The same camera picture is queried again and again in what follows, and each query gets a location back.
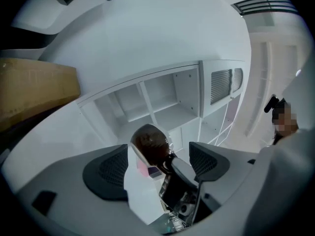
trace white curved wall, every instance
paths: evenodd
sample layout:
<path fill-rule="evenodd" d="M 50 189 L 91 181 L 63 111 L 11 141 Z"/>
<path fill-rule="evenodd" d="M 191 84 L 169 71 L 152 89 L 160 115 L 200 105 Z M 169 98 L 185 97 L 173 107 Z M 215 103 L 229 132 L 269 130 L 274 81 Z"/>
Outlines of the white curved wall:
<path fill-rule="evenodd" d="M 113 0 L 74 21 L 40 58 L 77 68 L 82 95 L 159 66 L 202 59 L 246 61 L 245 21 L 222 0 Z"/>
<path fill-rule="evenodd" d="M 228 148 L 259 152 L 274 136 L 272 113 L 264 113 L 263 108 L 273 93 L 282 99 L 284 89 L 308 60 L 314 41 L 295 14 L 259 13 L 244 18 L 252 45 L 251 71 L 241 109 L 224 142 Z"/>

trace white panel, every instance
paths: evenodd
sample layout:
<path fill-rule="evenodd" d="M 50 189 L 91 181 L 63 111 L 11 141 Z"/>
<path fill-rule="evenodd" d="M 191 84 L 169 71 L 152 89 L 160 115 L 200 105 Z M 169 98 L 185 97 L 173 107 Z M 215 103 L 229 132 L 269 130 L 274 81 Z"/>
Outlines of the white panel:
<path fill-rule="evenodd" d="M 216 142 L 217 142 L 217 138 L 216 139 L 214 139 L 212 142 L 210 142 L 209 144 L 210 145 L 216 145 Z"/>
<path fill-rule="evenodd" d="M 241 96 L 239 95 L 228 103 L 226 115 L 221 129 L 222 131 L 225 130 L 234 121 L 240 98 Z"/>
<path fill-rule="evenodd" d="M 132 138 L 134 132 L 145 124 L 152 124 L 152 119 L 150 116 L 145 116 L 140 119 L 134 120 L 122 126 L 120 129 L 120 134 L 118 137 L 118 144 L 130 144 L 130 139 Z"/>
<path fill-rule="evenodd" d="M 128 147 L 128 168 L 124 178 L 124 189 L 128 192 L 130 209 L 146 224 L 164 214 L 155 181 L 143 176 L 137 168 L 137 156 Z"/>
<path fill-rule="evenodd" d="M 113 110 L 115 117 L 118 119 L 118 122 L 120 124 L 124 124 L 124 123 L 128 122 L 127 117 L 126 117 L 123 109 L 119 105 L 119 102 L 118 102 L 115 94 L 110 93 L 108 95 L 103 96 L 102 98 L 106 98 L 106 97 L 109 98 L 109 100 L 107 100 L 107 102 L 109 103 L 109 106 Z"/>
<path fill-rule="evenodd" d="M 177 102 L 196 116 L 200 113 L 199 73 L 197 69 L 174 73 Z"/>
<path fill-rule="evenodd" d="M 177 128 L 169 132 L 169 136 L 172 138 L 173 148 L 175 152 L 183 148 L 181 128 Z"/>
<path fill-rule="evenodd" d="M 27 0 L 12 25 L 43 34 L 56 34 L 86 11 L 106 0 L 73 0 L 69 5 L 57 0 Z"/>
<path fill-rule="evenodd" d="M 150 114 L 146 102 L 139 94 L 136 85 L 122 88 L 114 94 L 128 121 L 133 121 Z"/>
<path fill-rule="evenodd" d="M 158 122 L 157 122 L 156 116 L 154 114 L 154 111 L 153 111 L 153 108 L 152 108 L 152 105 L 151 105 L 151 102 L 149 99 L 148 91 L 146 89 L 144 82 L 142 81 L 140 83 L 137 83 L 137 88 L 138 88 L 138 90 L 140 90 L 141 95 L 143 96 L 144 100 L 146 101 L 146 105 L 147 105 L 147 108 L 150 112 L 150 116 L 152 118 L 153 123 L 157 124 Z"/>
<path fill-rule="evenodd" d="M 216 146 L 219 146 L 227 138 L 228 133 L 230 132 L 230 129 L 231 127 L 229 127 L 227 130 L 225 130 L 219 135 L 218 140 L 216 142 Z"/>
<path fill-rule="evenodd" d="M 184 109 L 181 105 L 176 104 L 170 108 L 156 112 L 157 123 L 167 131 L 178 128 L 197 117 Z"/>
<path fill-rule="evenodd" d="M 205 123 L 201 124 L 200 138 L 199 138 L 199 141 L 201 143 L 209 143 L 210 141 L 213 141 L 216 137 L 218 137 L 218 135 L 219 135 L 218 130 L 214 130 L 210 128 Z"/>
<path fill-rule="evenodd" d="M 81 108 L 81 112 L 107 147 L 117 144 L 119 126 L 118 123 L 115 123 L 115 118 L 109 119 L 111 123 L 115 125 L 115 127 L 113 127 L 110 123 L 105 121 L 94 101 L 84 105 Z"/>
<path fill-rule="evenodd" d="M 224 105 L 203 119 L 200 130 L 200 142 L 209 143 L 219 135 L 226 113 L 226 107 L 227 105 Z"/>
<path fill-rule="evenodd" d="M 124 124 L 120 119 L 117 119 L 115 116 L 115 112 L 111 108 L 110 99 L 107 96 L 104 96 L 98 100 L 95 101 L 96 106 L 98 107 L 99 112 L 103 116 L 103 119 L 109 126 L 109 128 L 112 130 L 112 132 L 115 134 L 115 136 L 119 135 L 120 127 Z M 86 117 L 89 120 L 92 120 L 92 117 L 90 115 L 93 115 L 94 113 L 86 113 Z"/>
<path fill-rule="evenodd" d="M 182 62 L 182 63 L 172 64 L 172 65 L 166 65 L 163 67 L 155 67 L 155 68 L 144 70 L 139 73 L 133 73 L 131 75 L 125 76 L 117 80 L 111 80 L 107 83 L 103 83 L 101 87 L 81 96 L 80 98 L 76 100 L 76 102 L 81 107 L 84 104 L 87 104 L 88 102 L 91 102 L 93 100 L 103 97 L 104 95 L 113 93 L 119 89 L 122 89 L 128 86 L 132 86 L 142 81 L 148 81 L 148 80 L 155 79 L 157 77 L 161 77 L 164 75 L 169 75 L 176 72 L 182 72 L 185 70 L 198 68 L 198 63 L 199 63 L 198 61 L 190 61 L 190 62 Z"/>
<path fill-rule="evenodd" d="M 1 172 L 17 193 L 52 163 L 104 146 L 73 101 L 32 129 L 14 147 Z"/>
<path fill-rule="evenodd" d="M 189 150 L 189 142 L 198 142 L 201 121 L 201 118 L 197 118 L 187 125 L 182 126 L 183 148 L 187 151 Z"/>
<path fill-rule="evenodd" d="M 181 158 L 182 160 L 184 160 L 186 163 L 188 163 L 190 165 L 189 162 L 189 150 L 187 149 L 181 149 L 180 151 L 175 153 L 179 158 Z"/>
<path fill-rule="evenodd" d="M 145 86 L 154 112 L 177 104 L 172 74 L 147 80 Z"/>
<path fill-rule="evenodd" d="M 76 67 L 82 94 L 145 70 L 201 59 L 245 60 L 247 78 L 251 62 L 245 20 L 222 0 L 113 0 L 60 34 L 43 58 Z"/>

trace white shelving unit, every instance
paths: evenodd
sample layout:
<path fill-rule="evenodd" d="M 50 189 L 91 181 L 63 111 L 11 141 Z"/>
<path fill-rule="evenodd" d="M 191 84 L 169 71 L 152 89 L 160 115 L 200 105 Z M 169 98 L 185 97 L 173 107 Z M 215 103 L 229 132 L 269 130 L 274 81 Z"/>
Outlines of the white shelving unit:
<path fill-rule="evenodd" d="M 170 133 L 178 151 L 183 141 L 198 140 L 199 83 L 197 68 L 156 76 L 91 101 L 81 111 L 109 146 L 129 144 L 139 127 L 153 123 Z"/>
<path fill-rule="evenodd" d="M 206 60 L 200 66 L 168 68 L 112 86 L 93 96 L 81 111 L 107 146 L 129 144 L 142 125 L 158 125 L 169 132 L 174 151 L 189 163 L 189 142 L 219 145 L 227 137 L 243 88 L 240 80 L 234 81 L 234 71 L 242 65 Z M 218 94 L 221 83 L 224 92 Z"/>

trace vent grille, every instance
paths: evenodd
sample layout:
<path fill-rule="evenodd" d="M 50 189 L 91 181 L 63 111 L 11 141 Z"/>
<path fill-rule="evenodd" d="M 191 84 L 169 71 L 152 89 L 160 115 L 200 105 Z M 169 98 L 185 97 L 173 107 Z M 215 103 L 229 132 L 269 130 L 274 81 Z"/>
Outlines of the vent grille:
<path fill-rule="evenodd" d="M 236 68 L 234 70 L 234 79 L 233 79 L 233 86 L 232 90 L 235 92 L 237 89 L 239 89 L 243 82 L 243 71 L 241 68 Z"/>
<path fill-rule="evenodd" d="M 228 96 L 231 91 L 232 70 L 223 70 L 211 74 L 211 104 Z"/>
<path fill-rule="evenodd" d="M 208 155 L 196 147 L 189 147 L 189 162 L 197 177 L 205 174 L 215 168 L 218 164 L 217 159 L 213 156 Z"/>
<path fill-rule="evenodd" d="M 120 153 L 103 161 L 98 169 L 98 174 L 108 183 L 124 187 L 124 177 L 128 168 L 128 158 Z"/>

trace black device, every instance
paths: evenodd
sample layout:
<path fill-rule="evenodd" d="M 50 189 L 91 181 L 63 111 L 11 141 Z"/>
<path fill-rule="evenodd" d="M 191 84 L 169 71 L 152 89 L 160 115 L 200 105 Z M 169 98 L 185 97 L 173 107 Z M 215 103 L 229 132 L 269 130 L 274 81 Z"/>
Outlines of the black device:
<path fill-rule="evenodd" d="M 268 113 L 270 111 L 270 109 L 275 108 L 276 104 L 279 101 L 280 100 L 276 97 L 276 95 L 272 94 L 270 97 L 270 100 L 268 101 L 267 105 L 264 108 L 265 113 Z"/>

